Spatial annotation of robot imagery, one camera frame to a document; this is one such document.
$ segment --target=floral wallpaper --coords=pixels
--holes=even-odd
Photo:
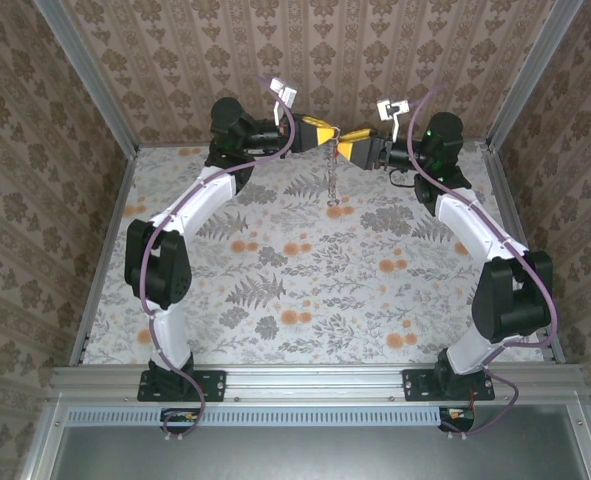
[[[68,364],[124,166],[35,6],[0,0],[0,479]]]
[[[296,111],[342,129],[379,127],[378,100],[442,85],[433,111],[483,138],[553,0],[64,3],[138,143],[161,144],[207,141],[224,96],[268,116],[258,75],[292,83]]]
[[[328,207],[327,148],[256,168],[191,242],[181,311],[198,364],[433,362],[470,324],[481,265],[386,172],[342,162],[341,203]],[[207,153],[140,150],[85,363],[150,358],[147,317],[123,278],[126,229],[172,203]],[[460,164],[499,218],[480,144],[467,142]]]
[[[591,386],[591,1],[500,153],[530,245],[553,258],[565,353]]]

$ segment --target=wall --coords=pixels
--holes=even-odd
[[[124,166],[36,8],[0,0],[0,479],[68,363]]]
[[[553,1],[64,3],[138,142],[160,144],[207,140],[223,96],[266,117],[257,75],[292,82],[296,111],[343,129],[378,126],[377,100],[442,84],[432,109],[485,137]]]
[[[500,154],[530,245],[553,258],[565,352],[591,386],[591,1]]]

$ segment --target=floral mat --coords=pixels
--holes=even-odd
[[[460,165],[499,220],[482,148],[467,142]],[[196,363],[432,362],[470,325],[481,265],[383,171],[341,162],[341,203],[328,207],[325,154],[321,147],[256,168],[195,236],[181,308]],[[140,150],[85,363],[148,361],[147,317],[123,280],[126,229],[172,203],[206,155]],[[541,358],[530,349],[501,357]]]

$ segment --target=metal chain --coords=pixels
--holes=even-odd
[[[326,205],[335,207],[339,205],[337,199],[337,145],[339,143],[340,130],[335,129],[335,136],[328,142],[328,156],[326,157],[326,175],[328,176],[328,202]]]

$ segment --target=purple cable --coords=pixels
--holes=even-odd
[[[497,423],[504,415],[506,415],[508,413],[508,411],[511,408],[513,408],[513,405],[515,405],[515,402],[517,402],[517,399],[519,398],[519,389],[517,388],[517,385],[510,382],[509,380],[506,380],[505,378],[502,378],[502,377],[492,373],[487,368],[488,365],[493,360],[495,360],[508,347],[521,347],[521,348],[545,348],[545,347],[548,347],[551,344],[551,342],[553,341],[553,339],[555,338],[555,336],[557,335],[557,310],[555,308],[555,304],[553,303],[553,298],[551,297],[551,294],[548,293],[548,290],[546,289],[544,282],[542,282],[542,280],[539,278],[537,273],[535,273],[535,271],[531,268],[531,266],[528,264],[528,262],[526,260],[524,260],[524,258],[517,251],[517,249],[509,243],[510,239],[508,237],[505,237],[502,234],[502,232],[500,232],[499,229],[493,224],[493,222],[486,216],[486,213],[484,212],[484,210],[479,208],[477,205],[475,205],[473,202],[468,200],[466,197],[464,197],[464,196],[460,195],[459,193],[455,192],[454,190],[451,190],[450,188],[442,185],[440,182],[438,182],[437,180],[432,178],[428,173],[426,173],[422,169],[422,167],[420,167],[419,163],[417,162],[417,159],[415,158],[415,152],[413,151],[413,127],[415,126],[415,123],[417,121],[417,117],[419,116],[419,113],[426,106],[426,104],[433,97],[433,95],[435,95],[440,90],[440,88],[441,87],[435,87],[430,92],[428,92],[426,94],[426,96],[422,99],[422,101],[419,102],[417,109],[413,112],[413,115],[411,117],[411,121],[408,125],[408,135],[406,137],[406,146],[408,147],[408,158],[411,161],[411,163],[413,164],[413,167],[415,168],[415,170],[417,170],[417,173],[419,173],[422,177],[424,177],[426,179],[426,181],[428,181],[430,184],[434,185],[435,187],[439,188],[444,193],[450,194],[453,197],[455,197],[457,200],[464,203],[464,205],[468,206],[468,208],[473,210],[475,212],[475,214],[479,217],[479,219],[486,226],[488,226],[488,228],[493,233],[493,235],[495,235],[495,237],[500,242],[502,242],[502,246],[506,247],[506,249],[519,262],[519,264],[522,266],[522,268],[528,274],[528,276],[531,277],[531,279],[533,280],[533,282],[535,283],[535,285],[537,286],[537,288],[541,292],[542,296],[544,297],[544,301],[546,302],[546,306],[548,307],[548,311],[549,311],[550,317],[551,317],[550,333],[549,333],[548,337],[545,338],[544,340],[542,340],[541,342],[537,342],[537,343],[506,342],[501,348],[498,348],[495,352],[493,352],[488,358],[486,358],[484,360],[482,366],[483,366],[486,374],[489,377],[491,377],[501,383],[504,383],[505,385],[508,385],[509,387],[511,387],[513,389],[513,392],[515,392],[515,393],[513,394],[513,398],[510,400],[510,402],[508,402],[508,404],[504,407],[504,409],[495,418],[493,418],[491,421],[489,421],[485,425],[482,425],[481,427],[473,429],[473,430],[466,433],[466,435],[471,435],[474,433],[482,432],[482,431],[486,430],[487,428],[491,427],[492,425],[494,425],[495,423]],[[446,426],[448,426],[449,428],[453,429],[455,432],[458,432],[463,435],[463,432],[461,432],[459,429],[457,429],[453,425],[451,425],[447,422],[443,422],[443,423]]]
[[[162,220],[160,222],[160,224],[157,226],[157,228],[155,228],[155,230],[153,231],[153,234],[151,235],[151,238],[148,240],[148,243],[146,244],[146,248],[144,249],[144,255],[142,257],[142,267],[141,267],[141,273],[140,273],[140,277],[139,277],[139,292],[140,292],[140,300],[142,303],[142,309],[150,317],[149,321],[148,321],[148,329],[151,333],[151,340],[153,341],[153,346],[155,347],[157,354],[162,359],[162,361],[166,364],[166,366],[171,371],[177,373],[182,378],[186,379],[191,384],[191,386],[195,389],[195,391],[197,392],[197,395],[199,396],[200,408],[199,408],[199,413],[197,414],[197,418],[193,422],[193,425],[191,425],[181,435],[188,435],[191,432],[193,432],[195,430],[195,428],[197,428],[197,425],[199,424],[202,417],[204,416],[204,410],[206,408],[206,399],[204,398],[204,392],[202,392],[202,389],[199,387],[197,382],[195,382],[195,380],[193,380],[190,377],[190,375],[187,375],[186,373],[182,372],[178,367],[173,365],[159,346],[159,340],[157,338],[157,334],[155,333],[155,317],[153,315],[153,311],[150,308],[148,308],[148,304],[146,303],[146,271],[148,270],[148,261],[150,259],[151,252],[153,250],[153,244],[155,243],[155,240],[157,239],[159,234],[162,232],[164,227],[166,225],[168,225],[168,223],[171,221],[172,217],[177,215],[177,213],[180,211],[180,209],[184,205],[186,205],[186,203],[191,198],[193,198],[197,194],[197,192],[199,192],[202,188],[204,188],[206,185],[208,185],[212,181],[216,180],[217,178],[227,175],[229,173],[237,172],[238,170],[243,170],[245,168],[264,165],[276,158],[279,158],[280,156],[282,156],[283,154],[288,152],[288,150],[291,148],[291,145],[293,144],[293,141],[295,140],[295,120],[293,119],[293,115],[292,115],[291,111],[289,110],[289,108],[284,103],[284,101],[281,98],[279,98],[279,96],[277,94],[275,94],[270,89],[270,81],[268,79],[260,78],[259,83],[263,88],[267,89],[273,97],[275,97],[275,100],[281,105],[282,109],[284,110],[284,113],[286,114],[286,118],[288,119],[288,123],[290,126],[290,134],[288,136],[288,141],[286,142],[286,145],[284,145],[284,147],[281,150],[279,150],[277,153],[274,153],[274,154],[269,155],[267,157],[263,157],[259,160],[255,160],[253,162],[244,163],[242,165],[235,165],[234,167],[230,167],[225,170],[220,170],[219,172],[216,172],[216,173],[212,174],[211,176],[209,176],[208,178],[206,178],[202,183],[196,185],[195,188],[193,188],[190,192],[188,192],[186,195],[184,195],[184,197],[182,197],[182,199],[177,203],[175,208],[173,208],[170,211],[170,213],[166,216],[166,218],[164,218],[164,220]],[[175,437],[179,437],[180,435],[174,435],[168,431],[167,423],[168,423],[168,421],[165,421],[163,424],[163,427],[162,427],[164,430],[164,433],[166,433],[168,435],[173,435]]]

